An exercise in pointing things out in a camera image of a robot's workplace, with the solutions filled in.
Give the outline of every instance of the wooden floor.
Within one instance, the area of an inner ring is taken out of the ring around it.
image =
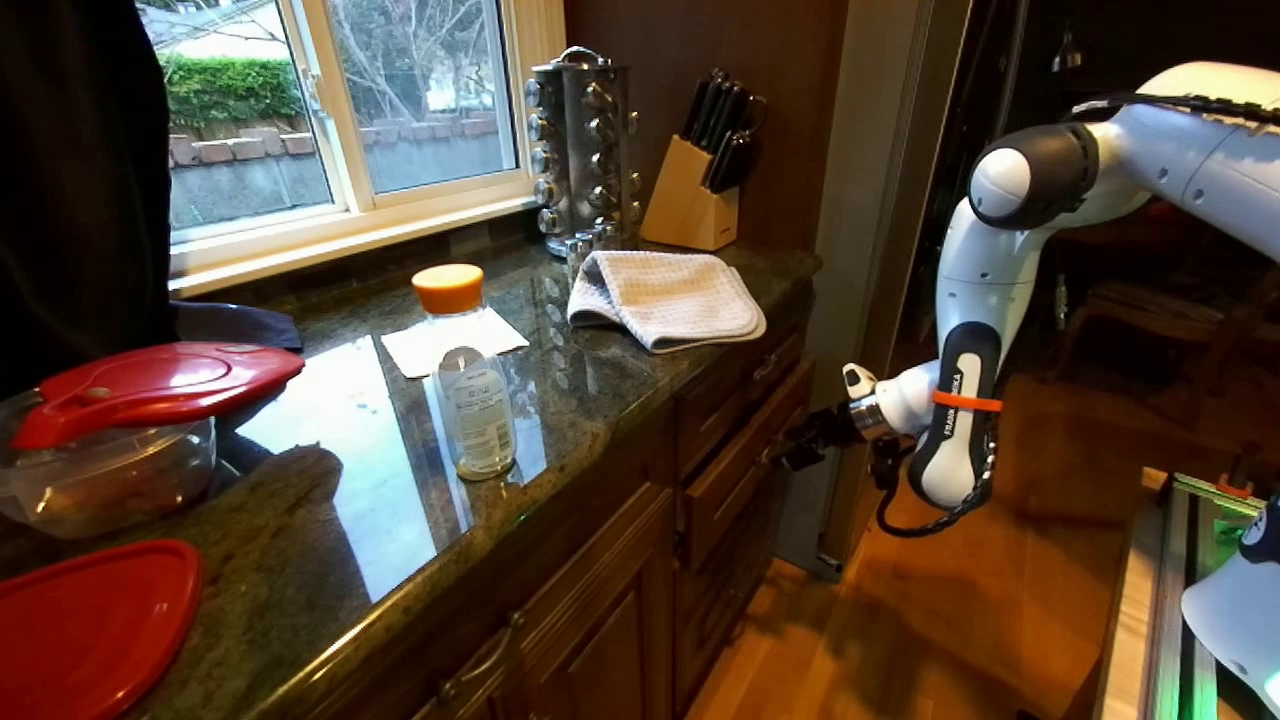
[[[1139,370],[1007,375],[997,500],[932,541],[866,528],[838,583],[770,563],[692,720],[1092,716],[1142,464],[1270,453],[1267,364],[1200,399]]]

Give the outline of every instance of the folded towel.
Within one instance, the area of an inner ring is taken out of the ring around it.
[[[742,277],[701,251],[592,251],[573,279],[568,317],[625,324],[643,347],[742,344],[766,327]]]

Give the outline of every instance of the kitchen counter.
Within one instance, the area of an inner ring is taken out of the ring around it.
[[[723,261],[762,312],[807,291],[815,272],[802,251],[728,246]],[[514,468],[462,483],[438,457],[433,392],[404,380],[381,344],[422,320],[407,291],[418,263],[401,257],[246,294],[295,317],[309,364],[221,434],[226,470],[206,500],[91,545],[54,545],[0,521],[0,576],[142,534],[200,548],[193,634],[134,716],[309,716],[358,666],[381,666],[375,655],[492,548],[732,351],[643,351],[625,327],[568,324],[563,263],[529,240],[499,246],[475,263],[487,272],[487,304],[529,334],[505,361]]]

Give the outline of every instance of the plastic bottle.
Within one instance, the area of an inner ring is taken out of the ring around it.
[[[505,477],[512,453],[512,404],[507,382],[492,361],[458,344],[438,361],[438,404],[452,468],[458,478]]]

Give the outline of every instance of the window frame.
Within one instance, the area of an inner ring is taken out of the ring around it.
[[[184,245],[172,245],[167,288],[174,294],[221,291],[340,257],[358,257],[372,246],[499,219],[541,203],[531,190],[524,83],[535,62],[547,62],[563,46],[563,0],[496,0],[507,46],[505,70],[512,98],[514,168],[388,196],[372,196],[372,179],[366,171],[358,171],[364,142],[354,137],[358,128],[344,75],[319,70],[340,68],[337,42],[328,35],[328,0],[275,0],[275,7],[278,25],[288,25],[291,58],[298,68],[298,78],[309,83],[305,92],[319,102],[312,128],[337,203],[184,233]]]

